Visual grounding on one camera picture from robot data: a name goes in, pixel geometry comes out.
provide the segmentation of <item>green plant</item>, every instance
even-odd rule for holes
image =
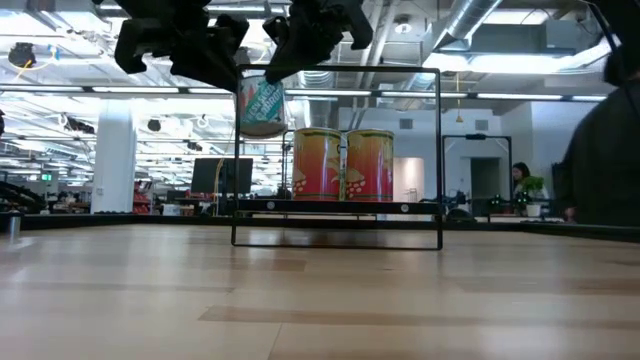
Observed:
[[[522,190],[527,193],[534,193],[544,188],[544,179],[537,176],[529,176],[522,181]]]

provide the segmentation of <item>red and yellow can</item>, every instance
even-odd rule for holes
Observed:
[[[346,199],[393,201],[393,133],[355,130],[347,141]]]
[[[340,138],[340,131],[323,128],[294,133],[294,200],[339,200]]]

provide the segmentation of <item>can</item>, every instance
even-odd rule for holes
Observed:
[[[248,138],[268,139],[287,130],[282,82],[269,84],[264,76],[240,80],[240,133]]]
[[[386,130],[347,134],[347,200],[393,201],[393,138]]]
[[[294,200],[339,200],[340,138],[340,131],[324,128],[294,133]]]

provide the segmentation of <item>potted plant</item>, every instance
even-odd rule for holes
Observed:
[[[522,181],[522,190],[528,201],[526,201],[527,216],[538,217],[542,213],[542,205],[536,204],[535,199],[542,198],[541,192],[544,188],[544,179],[537,176],[529,176]]]

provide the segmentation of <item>wooden surface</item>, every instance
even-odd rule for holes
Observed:
[[[371,236],[430,235],[351,235]],[[0,358],[640,359],[637,245],[487,232],[446,232],[442,253],[228,240],[223,227],[135,225],[0,241]]]

